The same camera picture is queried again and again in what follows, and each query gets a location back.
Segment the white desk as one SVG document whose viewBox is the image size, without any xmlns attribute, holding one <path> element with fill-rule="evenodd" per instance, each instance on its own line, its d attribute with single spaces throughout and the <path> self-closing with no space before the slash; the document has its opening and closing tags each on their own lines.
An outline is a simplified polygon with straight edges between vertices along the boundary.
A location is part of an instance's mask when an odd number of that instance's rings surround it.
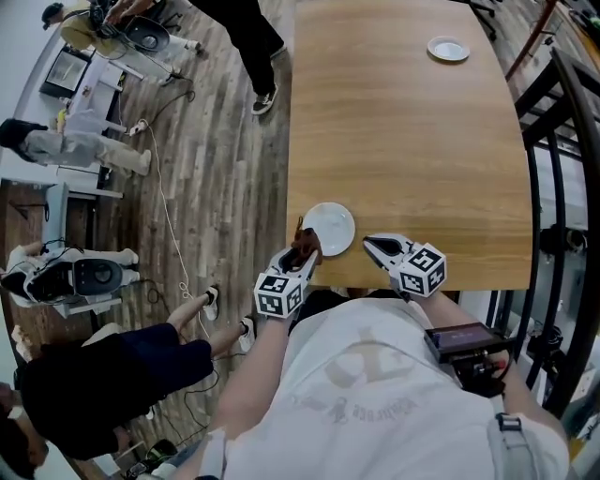
<svg viewBox="0 0 600 480">
<path fill-rule="evenodd" d="M 104 198 L 122 200 L 124 194 L 66 183 L 34 185 L 0 180 L 0 250 L 36 239 L 93 247 L 98 238 L 98 209 Z"/>
</svg>

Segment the person's white t-shirt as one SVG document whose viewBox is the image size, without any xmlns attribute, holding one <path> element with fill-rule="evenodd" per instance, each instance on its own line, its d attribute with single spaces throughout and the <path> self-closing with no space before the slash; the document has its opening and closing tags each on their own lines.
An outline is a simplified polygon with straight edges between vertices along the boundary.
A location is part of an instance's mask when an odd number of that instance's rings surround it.
<svg viewBox="0 0 600 480">
<path fill-rule="evenodd" d="M 424 339 L 415 302 L 355 299 L 289 335 L 254 428 L 210 427 L 180 469 L 193 480 L 566 480 L 549 427 L 463 390 Z"/>
</svg>

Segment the person's right forearm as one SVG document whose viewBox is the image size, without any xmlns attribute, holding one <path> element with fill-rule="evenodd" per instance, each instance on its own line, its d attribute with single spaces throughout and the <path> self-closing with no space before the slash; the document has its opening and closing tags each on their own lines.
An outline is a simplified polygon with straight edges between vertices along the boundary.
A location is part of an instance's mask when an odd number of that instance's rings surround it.
<svg viewBox="0 0 600 480">
<path fill-rule="evenodd" d="M 429 322 L 435 328 L 477 322 L 471 314 L 440 292 L 435 292 L 428 298 L 417 297 L 414 302 L 424 311 Z M 563 445 L 567 446 L 561 422 L 535 401 L 514 363 L 506 365 L 502 381 L 505 385 L 504 410 L 511 414 L 523 414 L 530 420 L 552 429 L 559 436 Z"/>
</svg>

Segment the white side table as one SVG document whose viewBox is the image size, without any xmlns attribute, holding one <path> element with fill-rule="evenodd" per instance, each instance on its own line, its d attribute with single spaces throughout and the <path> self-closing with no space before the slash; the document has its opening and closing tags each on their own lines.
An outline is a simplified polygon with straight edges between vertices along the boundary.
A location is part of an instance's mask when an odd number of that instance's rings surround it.
<svg viewBox="0 0 600 480">
<path fill-rule="evenodd" d="M 123 92 L 121 76 L 141 81 L 144 76 L 118 60 L 94 54 L 67 107 L 65 131 L 125 133 L 126 127 L 110 121 L 113 99 Z"/>
</svg>

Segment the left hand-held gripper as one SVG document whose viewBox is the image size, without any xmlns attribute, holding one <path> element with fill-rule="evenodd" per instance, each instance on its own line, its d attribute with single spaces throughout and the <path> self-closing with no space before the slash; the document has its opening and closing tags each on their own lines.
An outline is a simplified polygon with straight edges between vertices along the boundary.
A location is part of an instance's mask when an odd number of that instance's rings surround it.
<svg viewBox="0 0 600 480">
<path fill-rule="evenodd" d="M 322 262 L 318 249 L 304 254 L 298 247 L 286 247 L 274 255 L 254 286 L 257 312 L 270 318 L 290 318 L 304 304 L 308 282 Z"/>
</svg>

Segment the black screen device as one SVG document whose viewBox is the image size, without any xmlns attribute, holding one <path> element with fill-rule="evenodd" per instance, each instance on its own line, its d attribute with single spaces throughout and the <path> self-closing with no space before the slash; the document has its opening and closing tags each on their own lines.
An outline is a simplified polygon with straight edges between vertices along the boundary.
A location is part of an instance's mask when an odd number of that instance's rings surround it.
<svg viewBox="0 0 600 480">
<path fill-rule="evenodd" d="M 454 371 L 463 390 L 484 398 L 503 394 L 513 338 L 475 322 L 427 329 L 424 339 L 436 361 Z"/>
</svg>

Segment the grey white rounded device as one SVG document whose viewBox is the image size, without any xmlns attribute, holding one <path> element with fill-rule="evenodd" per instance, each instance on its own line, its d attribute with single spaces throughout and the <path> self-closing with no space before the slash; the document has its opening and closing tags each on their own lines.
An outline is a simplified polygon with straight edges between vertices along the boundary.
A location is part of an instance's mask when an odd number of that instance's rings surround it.
<svg viewBox="0 0 600 480">
<path fill-rule="evenodd" d="M 104 259 L 49 261 L 36 271 L 23 287 L 41 304 L 75 305 L 87 297 L 112 294 L 121 287 L 124 270 L 116 262 Z"/>
<path fill-rule="evenodd" d="M 150 53 L 161 52 L 170 44 L 170 34 L 161 24 L 141 16 L 135 16 L 123 34 L 135 48 Z"/>
</svg>

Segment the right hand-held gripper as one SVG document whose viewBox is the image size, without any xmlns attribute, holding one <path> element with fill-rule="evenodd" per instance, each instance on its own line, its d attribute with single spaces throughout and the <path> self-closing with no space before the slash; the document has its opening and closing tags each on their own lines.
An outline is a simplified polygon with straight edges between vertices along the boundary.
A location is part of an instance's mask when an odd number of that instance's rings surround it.
<svg viewBox="0 0 600 480">
<path fill-rule="evenodd" d="M 395 291 L 427 298 L 446 280 L 446 257 L 430 243 L 413 245 L 398 233 L 373 233 L 363 239 L 365 252 L 389 275 Z"/>
</svg>

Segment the person's left forearm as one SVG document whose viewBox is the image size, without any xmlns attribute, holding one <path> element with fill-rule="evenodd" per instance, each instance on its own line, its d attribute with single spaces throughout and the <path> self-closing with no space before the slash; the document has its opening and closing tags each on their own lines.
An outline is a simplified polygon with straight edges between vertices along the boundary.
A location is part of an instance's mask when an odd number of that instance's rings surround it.
<svg viewBox="0 0 600 480">
<path fill-rule="evenodd" d="M 217 402 L 211 427 L 222 429 L 232 441 L 256 427 L 278 390 L 289 342 L 289 320 L 267 319 L 237 370 L 230 376 Z"/>
</svg>

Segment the black office chair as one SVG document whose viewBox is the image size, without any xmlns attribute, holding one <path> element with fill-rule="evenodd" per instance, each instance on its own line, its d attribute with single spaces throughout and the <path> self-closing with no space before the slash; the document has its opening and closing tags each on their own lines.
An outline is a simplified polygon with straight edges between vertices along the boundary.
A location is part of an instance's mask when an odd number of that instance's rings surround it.
<svg viewBox="0 0 600 480">
<path fill-rule="evenodd" d="M 483 24 L 488 30 L 488 38 L 494 42 L 497 39 L 497 31 L 494 26 L 489 22 L 488 18 L 494 19 L 496 10 L 493 7 L 488 7 L 478 3 L 476 0 L 467 0 L 467 4 L 470 6 L 473 14 L 477 17 L 479 22 Z"/>
</svg>

